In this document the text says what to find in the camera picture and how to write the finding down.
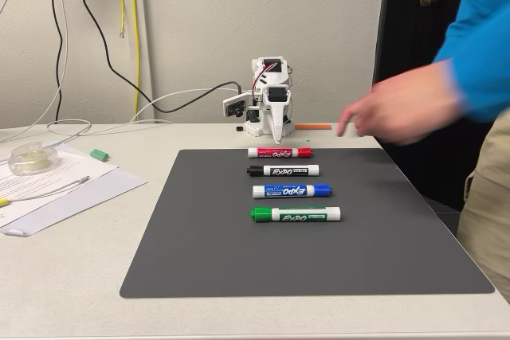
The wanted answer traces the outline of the person's hand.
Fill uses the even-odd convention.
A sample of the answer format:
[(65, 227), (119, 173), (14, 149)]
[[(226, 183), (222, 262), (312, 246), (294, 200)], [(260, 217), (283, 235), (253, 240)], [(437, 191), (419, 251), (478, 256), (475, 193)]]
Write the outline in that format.
[(451, 61), (437, 61), (374, 84), (339, 115), (337, 135), (353, 122), (356, 134), (389, 143), (417, 142), (461, 115)]

